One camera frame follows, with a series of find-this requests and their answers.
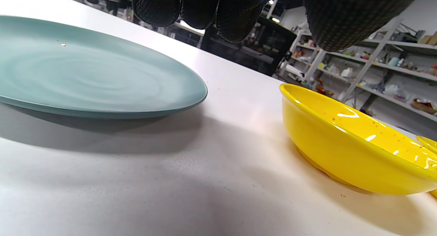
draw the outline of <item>white shelving unit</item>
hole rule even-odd
[[[292,66],[290,64],[289,60],[286,60],[286,61],[281,63],[281,66],[280,66],[281,69],[280,69],[279,75],[283,78],[285,76],[290,76],[295,80],[304,81],[305,74],[307,73],[309,68],[312,66],[312,61],[314,60],[315,56],[318,54],[319,48],[305,46],[305,45],[299,43],[302,37],[311,37],[312,35],[310,33],[305,32],[303,30],[300,30],[295,34],[297,35],[297,37],[296,37],[295,41],[293,42],[292,46],[290,47],[290,52],[292,52],[292,53],[295,52],[297,47],[302,48],[302,49],[308,49],[309,51],[311,51],[311,56],[309,59],[310,61],[308,62],[308,61],[302,60],[299,57],[292,56],[290,58],[291,60],[296,61],[296,63],[302,63],[305,66],[302,69],[299,69],[299,68],[296,68],[295,66]]]
[[[345,82],[346,85],[348,85],[347,87],[344,88],[343,92],[341,93],[341,97],[339,98],[340,102],[345,102],[346,100],[349,100],[351,98],[351,95],[353,94],[354,90],[357,87],[359,87],[362,90],[365,90],[365,91],[369,92],[371,95],[373,95],[373,97],[370,97],[367,99],[367,101],[365,102],[363,107],[369,107],[370,104],[373,103],[373,100],[375,100],[375,97],[380,97],[380,98],[383,98],[383,99],[385,99],[389,102],[392,102],[398,106],[406,108],[406,109],[408,109],[408,110],[410,110],[410,111],[412,111],[420,116],[423,116],[427,119],[430,119],[433,122],[437,122],[437,116],[433,116],[433,115],[428,114],[426,112],[423,112],[421,110],[417,110],[417,109],[412,108],[409,104],[410,102],[402,102],[402,101],[399,101],[395,98],[387,96],[383,93],[380,93],[376,90],[372,90],[372,89],[367,88],[367,87],[360,87],[359,86],[359,83],[362,81],[362,79],[366,75],[366,73],[368,73],[370,68],[373,68],[373,69],[374,68],[382,68],[382,69],[384,69],[386,71],[385,76],[388,74],[390,76],[393,76],[393,75],[403,76],[403,77],[407,76],[408,79],[411,79],[411,80],[417,79],[417,80],[424,81],[424,82],[431,83],[431,84],[433,84],[433,83],[435,84],[437,82],[437,76],[433,76],[431,74],[422,73],[422,72],[418,72],[418,71],[409,70],[406,68],[400,68],[400,67],[396,67],[396,66],[390,66],[388,64],[382,64],[382,63],[375,62],[378,55],[383,50],[384,51],[397,51],[398,53],[406,52],[408,54],[414,54],[415,56],[426,56],[426,57],[436,57],[437,58],[437,46],[418,44],[418,43],[406,43],[406,42],[399,42],[399,41],[390,40],[390,38],[392,37],[392,35],[395,32],[395,29],[398,27],[398,25],[400,23],[401,23],[401,19],[399,17],[397,17],[395,22],[394,22],[394,25],[389,30],[387,30],[387,33],[384,35],[382,40],[366,39],[366,40],[359,42],[356,45],[356,46],[368,47],[368,48],[374,49],[369,60],[362,59],[360,57],[352,57],[352,56],[337,53],[337,52],[326,52],[326,51],[320,50],[320,52],[318,52],[318,54],[315,56],[315,60],[312,62],[312,66],[310,66],[310,68],[308,69],[308,72],[306,73],[304,80],[308,81],[310,78],[312,78],[315,75],[315,73],[317,73],[317,71],[319,71],[319,73],[321,72],[322,74],[330,76],[330,77],[334,78],[335,80]],[[356,74],[356,77],[353,80],[348,80],[348,79],[345,79],[337,74],[330,73],[326,69],[318,68],[319,63],[321,63],[325,59],[326,55],[334,56],[336,58],[339,58],[342,60],[347,60],[349,62],[358,63],[361,65],[361,69]],[[381,82],[380,82],[381,84],[387,83],[387,81],[389,80],[388,78],[385,78],[385,76],[381,80]]]
[[[336,79],[339,79],[339,80],[341,80],[342,82],[345,82],[345,83],[349,83],[349,84],[351,84],[351,81],[348,80],[347,78],[341,77],[341,76],[339,76],[338,74],[331,73],[331,72],[329,72],[329,71],[326,70],[326,69],[323,69],[323,68],[317,68],[317,70],[323,72],[323,74],[329,75],[330,77],[334,77],[334,78],[336,78]]]
[[[363,64],[368,62],[368,60],[366,60],[366,59],[363,59],[363,58],[360,58],[360,57],[353,57],[353,56],[341,54],[341,53],[338,53],[338,52],[327,52],[326,54],[330,54],[330,55],[333,55],[333,56],[336,56],[336,57],[342,57],[342,58],[348,59],[348,60],[357,61],[357,62],[363,63]]]
[[[406,104],[405,102],[402,102],[402,101],[396,100],[396,99],[394,99],[394,98],[392,98],[392,97],[390,97],[390,96],[387,96],[387,95],[385,95],[385,94],[382,94],[382,93],[380,93],[380,92],[378,92],[378,91],[376,91],[376,90],[373,90],[373,89],[367,88],[367,87],[365,87],[365,86],[361,87],[361,86],[358,85],[357,87],[359,87],[359,88],[361,88],[362,90],[365,90],[365,91],[367,91],[367,92],[369,92],[369,93],[371,93],[371,94],[373,94],[373,95],[376,95],[376,96],[378,96],[378,97],[380,97],[380,98],[383,98],[383,99],[385,99],[385,100],[388,100],[388,101],[390,101],[390,102],[393,102],[393,103],[395,103],[395,104],[397,104],[397,105],[399,105],[399,106],[401,106],[401,107],[404,107],[404,108],[406,108],[406,109],[409,109],[410,111],[412,111],[412,112],[414,112],[414,113],[417,113],[417,114],[419,114],[419,115],[421,115],[421,116],[424,116],[424,117],[426,117],[426,118],[428,118],[428,119],[430,119],[430,120],[432,120],[432,121],[437,122],[437,117],[436,117],[436,116],[433,116],[433,115],[428,114],[428,113],[426,113],[426,112],[424,112],[424,111],[421,111],[421,110],[414,109],[413,107],[411,107],[410,105]]]

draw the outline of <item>ceiling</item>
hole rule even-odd
[[[281,16],[282,12],[287,9],[293,9],[303,5],[303,0],[278,0],[273,15]]]

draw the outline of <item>plate rim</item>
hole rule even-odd
[[[120,111],[120,110],[99,110],[99,109],[87,109],[87,108],[80,108],[80,107],[69,107],[69,106],[53,106],[53,105],[49,105],[49,104],[44,104],[44,103],[39,103],[39,102],[31,102],[31,101],[27,101],[27,100],[23,100],[23,99],[16,99],[13,97],[9,97],[9,96],[4,96],[2,94],[0,94],[0,102],[1,103],[5,103],[5,104],[9,104],[9,105],[14,105],[16,107],[23,107],[26,109],[30,109],[30,110],[35,110],[31,107],[25,107],[22,104],[25,105],[35,105],[35,106],[39,106],[39,107],[44,107],[44,108],[52,108],[52,109],[58,109],[58,110],[68,110],[68,111],[79,111],[79,112],[83,112],[83,113],[92,113],[92,114],[96,114],[96,113],[102,113],[102,114],[160,114],[160,113],[165,113],[165,112],[173,112],[173,111],[183,111],[183,110],[187,110],[190,108],[193,108],[199,104],[201,104],[203,101],[205,101],[206,97],[208,96],[209,90],[208,87],[205,83],[205,81],[202,79],[202,77],[196,73],[194,70],[192,70],[191,68],[189,68],[187,65],[184,65],[183,63],[181,63],[180,61],[166,55],[163,54],[159,51],[156,51],[155,49],[152,49],[150,47],[135,43],[133,41],[127,40],[127,39],[123,39],[120,37],[116,37],[114,35],[110,35],[107,33],[103,33],[103,32],[99,32],[99,31],[95,31],[92,29],[86,29],[86,28],[82,28],[82,27],[78,27],[78,26],[73,26],[73,25],[69,25],[69,24],[64,24],[64,23],[58,23],[58,22],[53,22],[53,21],[48,21],[48,20],[43,20],[43,19],[37,19],[37,18],[28,18],[28,17],[20,17],[20,16],[14,16],[14,15],[0,15],[0,19],[1,18],[11,18],[11,19],[27,19],[27,20],[31,20],[31,21],[38,21],[38,22],[42,22],[42,23],[50,23],[50,24],[57,24],[57,25],[61,25],[61,26],[68,26],[68,27],[72,27],[74,29],[81,29],[81,30],[85,30],[88,32],[95,32],[98,33],[99,35],[103,35],[103,36],[108,36],[111,38],[115,38],[115,39],[121,39],[125,42],[129,42],[132,43],[136,46],[141,46],[142,48],[148,49],[152,52],[161,54],[162,56],[168,57],[170,60],[173,60],[174,62],[178,63],[179,65],[183,66],[184,68],[187,68],[192,74],[194,74],[197,79],[200,80],[200,82],[203,85],[204,88],[204,95],[203,97],[201,97],[197,102],[194,102],[192,104],[188,104],[184,107],[178,107],[178,108],[168,108],[168,109],[161,109],[161,110],[129,110],[129,111]]]

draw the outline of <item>gloved hand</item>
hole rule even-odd
[[[179,14],[193,28],[206,29],[214,20],[220,35],[240,42],[256,23],[269,0],[133,0],[135,14],[148,24],[164,27],[174,23]]]
[[[206,29],[214,20],[220,35],[240,42],[269,0],[133,0],[138,18],[154,26],[174,23]],[[305,0],[311,33],[318,46],[338,51],[361,41],[414,0]]]

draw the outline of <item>bowl rim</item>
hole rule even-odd
[[[416,136],[417,140],[419,141],[420,144],[424,145],[425,148],[427,148],[428,150],[430,150],[431,152],[434,152],[437,154],[437,148],[435,148],[434,146],[432,146],[430,143],[436,143],[437,141],[434,141],[430,138],[427,138],[425,136]]]
[[[293,105],[297,106],[297,107],[300,108],[301,110],[303,110],[303,111],[305,111],[306,113],[308,113],[308,114],[312,115],[313,117],[317,118],[318,120],[320,120],[320,121],[323,122],[324,124],[326,124],[326,125],[328,125],[329,127],[331,127],[334,131],[340,131],[339,129],[336,128],[336,126],[335,126],[333,123],[328,122],[328,121],[325,121],[325,120],[324,120],[324,119],[323,119],[323,118],[322,118],[318,113],[316,113],[314,110],[312,110],[311,108],[309,108],[307,105],[304,105],[304,104],[301,104],[301,103],[297,103],[297,102],[295,102],[297,99],[296,99],[294,96],[292,96],[292,94],[291,94],[289,91],[287,91],[285,87],[299,88],[300,90],[307,90],[307,91],[309,91],[309,92],[311,92],[311,93],[315,93],[315,94],[318,94],[317,92],[312,91],[312,90],[310,90],[310,89],[308,89],[308,88],[304,88],[304,87],[301,87],[301,86],[298,86],[298,85],[293,85],[293,84],[287,84],[287,83],[283,83],[283,84],[281,84],[281,85],[279,86],[279,89],[281,90],[282,95],[283,95],[283,96],[284,96],[288,101],[290,101]],[[341,102],[339,102],[339,101],[336,101],[336,100],[331,99],[331,98],[329,98],[329,97],[326,97],[326,99],[327,99],[327,100],[332,100],[332,101],[335,102],[336,104],[337,104],[337,103],[338,103],[338,104],[342,104],[343,106],[345,106],[345,107],[347,107],[347,108],[353,110],[354,112],[358,113],[360,116],[366,116],[366,117],[372,119],[373,121],[376,121],[376,122],[378,122],[378,123],[381,123],[381,122],[378,121],[377,119],[375,119],[375,118],[373,118],[373,117],[371,117],[371,116],[368,116],[368,115],[366,115],[366,114],[364,114],[364,113],[362,113],[362,112],[359,112],[358,110],[356,110],[356,109],[354,109],[354,108],[352,108],[352,107],[350,107],[350,106],[348,106],[348,105],[345,105],[345,104],[343,104],[343,103],[341,103]],[[397,166],[400,166],[404,171],[406,171],[406,172],[408,172],[408,173],[411,173],[411,174],[413,174],[413,175],[419,176],[419,177],[422,178],[422,179],[432,180],[433,182],[436,182],[436,183],[437,183],[437,173],[434,173],[434,172],[432,172],[432,171],[430,171],[430,170],[427,170],[427,169],[425,169],[425,168],[423,168],[423,167],[421,167],[421,166],[418,166],[418,165],[416,165],[416,164],[414,164],[414,163],[411,163],[411,162],[409,162],[409,161],[407,161],[407,160],[405,160],[405,159],[403,159],[403,158],[401,158],[401,157],[398,157],[398,156],[396,156],[396,155],[385,155],[385,153],[387,153],[387,151],[384,150],[383,148],[381,148],[381,147],[379,147],[379,146],[377,146],[377,145],[375,145],[375,144],[373,144],[373,143],[370,143],[370,142],[368,142],[368,141],[365,141],[365,139],[359,137],[358,135],[356,135],[355,133],[353,133],[353,132],[351,132],[351,131],[348,131],[348,129],[346,129],[346,128],[345,128],[345,130],[347,131],[347,133],[343,133],[343,134],[345,134],[345,135],[349,135],[349,136],[351,136],[353,139],[355,139],[356,141],[358,141],[359,143],[368,146],[368,147],[369,147],[370,149],[372,149],[375,153],[377,153],[377,156],[378,156],[378,157],[383,158],[383,159],[385,159],[385,160],[388,160],[388,161],[390,161],[392,164],[395,164],[395,165],[397,165]]]

